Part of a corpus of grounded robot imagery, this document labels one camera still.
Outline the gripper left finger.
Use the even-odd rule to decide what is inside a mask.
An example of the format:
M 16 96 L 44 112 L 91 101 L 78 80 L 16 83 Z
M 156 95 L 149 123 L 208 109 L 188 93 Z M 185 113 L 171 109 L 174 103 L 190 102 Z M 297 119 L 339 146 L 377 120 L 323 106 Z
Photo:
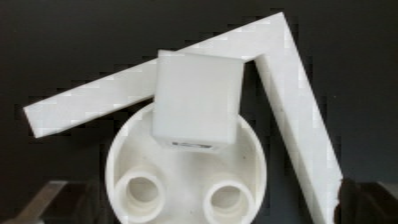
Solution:
M 52 180 L 5 224 L 107 224 L 98 182 Z

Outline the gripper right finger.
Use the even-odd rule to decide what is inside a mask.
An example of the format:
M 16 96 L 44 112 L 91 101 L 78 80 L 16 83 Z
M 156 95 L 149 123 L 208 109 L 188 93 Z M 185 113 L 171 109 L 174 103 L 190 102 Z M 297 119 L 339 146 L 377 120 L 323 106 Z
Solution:
M 338 199 L 336 224 L 398 224 L 398 183 L 345 178 Z

